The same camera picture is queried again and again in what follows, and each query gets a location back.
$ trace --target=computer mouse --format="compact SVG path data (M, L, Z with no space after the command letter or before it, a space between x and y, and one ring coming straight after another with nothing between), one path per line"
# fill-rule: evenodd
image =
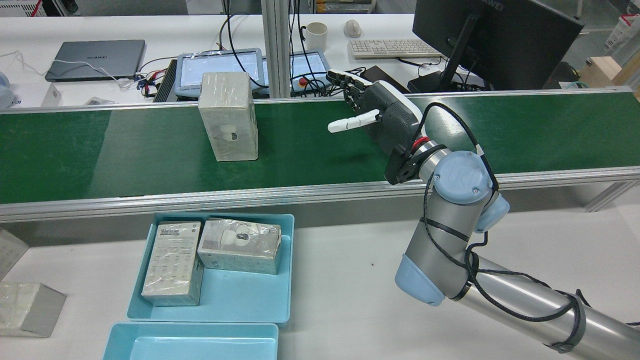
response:
M362 28L356 20L349 20L344 24L344 34L350 38L359 38L362 35Z

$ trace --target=aluminum rail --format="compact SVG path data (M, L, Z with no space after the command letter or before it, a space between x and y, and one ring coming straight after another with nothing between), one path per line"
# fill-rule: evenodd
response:
M640 167L564 170L497 175L503 190L573 186L593 183L626 183L640 179ZM370 183L290 186L218 192L176 193L105 199L27 202L0 205L0 223L66 218L135 215L158 211L231 209L344 200L382 199L424 193L422 181L392 186Z

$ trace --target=white mug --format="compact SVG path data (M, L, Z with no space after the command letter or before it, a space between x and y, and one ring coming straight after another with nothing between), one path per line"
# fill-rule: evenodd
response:
M307 30L303 36L306 50L326 50L326 25L324 25L322 22L310 22L306 26L302 26L302 29Z

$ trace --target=black monitor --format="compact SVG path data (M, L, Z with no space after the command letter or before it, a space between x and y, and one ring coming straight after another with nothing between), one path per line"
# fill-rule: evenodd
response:
M418 0L413 32L449 57L420 90L453 90L458 65L492 90L542 89L583 27L533 0Z

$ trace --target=monitor stand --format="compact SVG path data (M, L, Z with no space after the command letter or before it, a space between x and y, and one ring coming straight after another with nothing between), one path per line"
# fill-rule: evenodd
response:
M467 17L465 25L462 27L460 37L453 48L453 53L449 58L449 63L444 71L432 72L428 75L409 81L408 88L411 92L429 93L460 91L460 85L453 83L453 77L456 75L456 71L458 71L458 65L460 65L460 60L465 54L467 43L471 34L473 34L478 19L480 19L480 15L476 13L472 13Z

